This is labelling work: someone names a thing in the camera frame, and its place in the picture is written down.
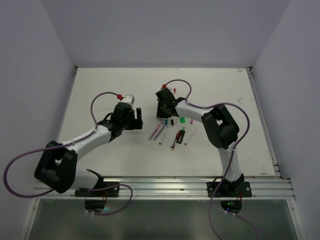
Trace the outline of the green highlighter cap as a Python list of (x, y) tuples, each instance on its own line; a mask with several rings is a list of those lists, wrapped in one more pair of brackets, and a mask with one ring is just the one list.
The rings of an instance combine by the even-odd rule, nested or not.
[(180, 121), (181, 124), (184, 124), (186, 122), (186, 119), (184, 117), (180, 117), (179, 121)]

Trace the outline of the pink clear pen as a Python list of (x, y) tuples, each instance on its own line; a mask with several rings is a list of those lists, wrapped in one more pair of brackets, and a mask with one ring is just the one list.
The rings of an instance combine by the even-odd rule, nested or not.
[(160, 128), (160, 124), (153, 130), (153, 132), (151, 133), (151, 135), (149, 136), (148, 140), (151, 141), (153, 139), (153, 137), (155, 136), (155, 134), (157, 133), (158, 129)]

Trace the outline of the orange clear pen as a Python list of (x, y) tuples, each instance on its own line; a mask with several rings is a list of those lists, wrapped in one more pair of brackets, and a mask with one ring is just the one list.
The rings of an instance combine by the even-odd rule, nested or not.
[(175, 146), (176, 146), (177, 141), (178, 141), (178, 139), (179, 139), (179, 135), (180, 135), (180, 131), (178, 131), (178, 132), (176, 133), (175, 139), (174, 139), (173, 144), (172, 144), (172, 146), (171, 146), (171, 150), (172, 150), (172, 151), (175, 149)]

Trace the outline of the green black highlighter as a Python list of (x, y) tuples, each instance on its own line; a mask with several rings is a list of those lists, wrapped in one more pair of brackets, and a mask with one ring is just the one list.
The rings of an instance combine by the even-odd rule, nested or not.
[(183, 142), (183, 138), (185, 136), (185, 127), (183, 127), (180, 131), (179, 131), (179, 134), (178, 134), (178, 138), (177, 138), (177, 144), (181, 144)]

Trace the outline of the teal white marker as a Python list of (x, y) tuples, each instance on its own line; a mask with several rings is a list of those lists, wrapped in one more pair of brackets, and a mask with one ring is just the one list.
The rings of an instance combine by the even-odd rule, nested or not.
[(162, 137), (161, 137), (161, 139), (160, 139), (160, 141), (159, 141), (159, 145), (162, 145), (163, 144), (163, 141), (164, 141), (164, 139), (165, 139), (165, 136), (166, 136), (166, 133), (167, 133), (167, 131), (168, 131), (168, 126), (165, 126), (165, 128), (164, 128), (164, 130), (163, 130), (163, 135), (162, 135)]

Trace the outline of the pink white marker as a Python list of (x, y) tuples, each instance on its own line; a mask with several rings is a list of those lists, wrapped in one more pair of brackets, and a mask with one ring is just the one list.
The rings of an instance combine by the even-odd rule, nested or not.
[(197, 129), (195, 129), (191, 135), (187, 138), (187, 140), (185, 141), (184, 145), (187, 146), (189, 144), (189, 142), (191, 141), (191, 139), (195, 136), (195, 134), (197, 133)]

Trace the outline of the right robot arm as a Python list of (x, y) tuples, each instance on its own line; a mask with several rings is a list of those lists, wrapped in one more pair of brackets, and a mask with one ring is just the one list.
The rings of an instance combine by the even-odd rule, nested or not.
[(203, 124), (207, 138), (217, 148), (221, 160), (224, 180), (217, 192), (228, 197), (235, 196), (244, 182), (235, 148), (240, 128), (226, 106), (196, 106), (188, 103), (183, 97), (175, 98), (167, 87), (156, 92), (156, 97), (158, 117), (184, 117)]

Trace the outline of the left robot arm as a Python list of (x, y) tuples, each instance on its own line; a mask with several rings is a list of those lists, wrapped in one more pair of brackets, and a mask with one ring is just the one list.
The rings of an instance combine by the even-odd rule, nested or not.
[(92, 196), (99, 196), (104, 190), (102, 176), (91, 169), (78, 170), (78, 161), (119, 137), (124, 130), (142, 128), (142, 109), (133, 109), (131, 104), (119, 102), (110, 119), (104, 118), (89, 132), (63, 143), (54, 140), (49, 142), (34, 177), (60, 194), (71, 188), (79, 188), (87, 190)]

